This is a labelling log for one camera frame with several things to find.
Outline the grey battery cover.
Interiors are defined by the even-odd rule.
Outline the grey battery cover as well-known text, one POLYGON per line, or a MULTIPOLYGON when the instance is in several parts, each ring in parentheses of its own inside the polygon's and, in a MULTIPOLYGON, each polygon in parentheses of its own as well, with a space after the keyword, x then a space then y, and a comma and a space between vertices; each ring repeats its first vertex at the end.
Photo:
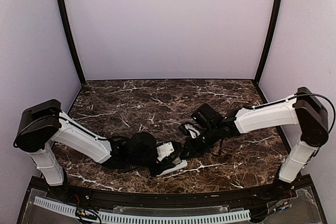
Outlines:
POLYGON ((181 163, 181 159, 179 157, 177 157, 174 161, 173 161, 173 164, 177 165, 181 163))

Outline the white remote control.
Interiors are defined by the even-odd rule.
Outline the white remote control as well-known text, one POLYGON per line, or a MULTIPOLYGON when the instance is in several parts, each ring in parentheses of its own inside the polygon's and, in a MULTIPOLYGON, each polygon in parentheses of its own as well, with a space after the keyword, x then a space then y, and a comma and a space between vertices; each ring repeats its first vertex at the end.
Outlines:
POLYGON ((175 172, 177 170, 185 168, 187 165, 188 165, 187 160, 185 159, 181 160, 177 165, 175 165, 175 167, 164 170, 162 173, 158 174, 157 177, 164 176, 166 174, 175 172))

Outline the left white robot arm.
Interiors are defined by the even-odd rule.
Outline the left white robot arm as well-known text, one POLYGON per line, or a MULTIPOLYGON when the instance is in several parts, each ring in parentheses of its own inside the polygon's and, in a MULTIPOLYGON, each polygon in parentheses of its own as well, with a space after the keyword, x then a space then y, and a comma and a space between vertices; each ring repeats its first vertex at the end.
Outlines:
POLYGON ((51 99, 24 110, 13 146, 30 155, 61 200, 71 200, 74 189, 65 182, 65 172, 57 163, 49 141, 65 144, 109 169, 147 167, 152 176, 157 176, 175 167, 174 160, 181 149, 179 143, 158 144, 148 132, 104 138, 76 123, 60 106, 58 100, 51 99))

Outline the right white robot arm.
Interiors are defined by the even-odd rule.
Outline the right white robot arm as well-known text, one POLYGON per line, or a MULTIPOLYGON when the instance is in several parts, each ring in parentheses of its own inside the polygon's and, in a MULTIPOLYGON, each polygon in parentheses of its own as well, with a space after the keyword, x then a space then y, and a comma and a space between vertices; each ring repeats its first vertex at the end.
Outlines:
POLYGON ((209 152, 216 142, 226 138, 269 127, 299 125, 300 138, 280 167, 277 181, 268 187, 269 197, 278 200, 287 193, 288 184, 328 141, 334 127, 335 123, 329 122, 328 111, 320 98, 325 97, 301 87, 282 100, 231 110, 226 115, 204 103, 191 115, 198 126, 189 123, 180 126, 180 131, 187 137, 181 158, 201 156, 209 152))

